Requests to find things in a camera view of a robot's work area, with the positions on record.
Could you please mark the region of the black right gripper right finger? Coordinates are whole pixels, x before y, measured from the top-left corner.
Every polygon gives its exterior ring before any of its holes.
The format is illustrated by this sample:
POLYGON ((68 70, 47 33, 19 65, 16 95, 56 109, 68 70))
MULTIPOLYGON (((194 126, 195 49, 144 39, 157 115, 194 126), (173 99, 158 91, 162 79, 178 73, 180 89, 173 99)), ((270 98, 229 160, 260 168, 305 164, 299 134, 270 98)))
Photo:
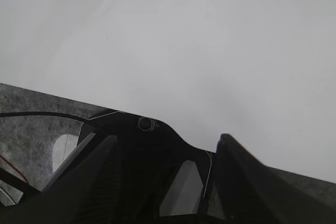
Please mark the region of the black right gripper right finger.
POLYGON ((335 210, 278 177, 231 135, 221 135, 216 160, 229 223, 335 223, 335 210))

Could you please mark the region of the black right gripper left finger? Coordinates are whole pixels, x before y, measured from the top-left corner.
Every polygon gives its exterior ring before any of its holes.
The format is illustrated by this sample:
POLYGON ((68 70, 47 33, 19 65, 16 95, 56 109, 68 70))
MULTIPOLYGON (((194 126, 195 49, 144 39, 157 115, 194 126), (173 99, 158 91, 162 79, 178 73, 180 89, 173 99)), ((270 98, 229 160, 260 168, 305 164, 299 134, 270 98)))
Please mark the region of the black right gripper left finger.
POLYGON ((1 223, 117 223, 121 151, 108 136, 52 185, 1 212, 1 223))

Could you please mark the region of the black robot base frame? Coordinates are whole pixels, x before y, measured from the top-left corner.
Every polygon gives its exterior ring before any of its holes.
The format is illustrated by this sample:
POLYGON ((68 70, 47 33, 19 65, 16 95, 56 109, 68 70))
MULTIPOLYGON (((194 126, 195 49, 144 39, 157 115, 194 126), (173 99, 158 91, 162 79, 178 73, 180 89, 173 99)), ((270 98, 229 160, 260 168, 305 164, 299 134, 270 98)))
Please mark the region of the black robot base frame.
POLYGON ((220 223, 209 210, 213 155, 187 144, 155 119, 107 111, 83 121, 74 154, 48 184, 84 159, 108 136, 121 151, 122 187, 117 223, 220 223))

